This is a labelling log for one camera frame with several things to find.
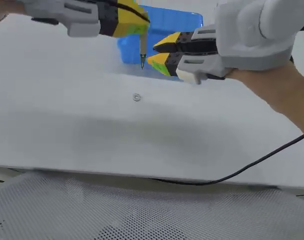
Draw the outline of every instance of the perforated panel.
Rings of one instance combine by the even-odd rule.
[[[277,189],[170,193],[43,173],[3,184],[0,240],[304,240],[304,201]]]

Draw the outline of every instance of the white table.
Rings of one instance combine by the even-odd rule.
[[[142,1],[212,21],[215,0],[172,2]],[[294,58],[304,74],[304,34]],[[121,64],[114,39],[11,16],[0,24],[0,166],[207,181],[300,135],[234,80],[154,74]],[[230,181],[304,188],[304,141]]]

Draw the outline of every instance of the metal pin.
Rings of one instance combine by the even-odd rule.
[[[141,69],[144,68],[147,54],[147,33],[140,35],[140,58],[141,58]]]

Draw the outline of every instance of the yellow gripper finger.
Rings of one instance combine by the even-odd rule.
[[[117,4],[118,23],[113,37],[145,34],[150,24],[146,11],[133,0],[117,0]]]
[[[183,53],[159,53],[147,58],[147,63],[166,76],[177,76],[176,69]]]

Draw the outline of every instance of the green marking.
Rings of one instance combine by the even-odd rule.
[[[161,72],[162,74],[166,75],[166,76],[171,76],[171,74],[167,70],[166,66],[163,65],[163,64],[159,64],[159,63],[157,63],[156,61],[153,60],[152,67],[155,68],[156,70],[158,70],[159,72]]]
[[[147,25],[130,25],[127,29],[127,35],[131,34],[145,34],[148,30]]]

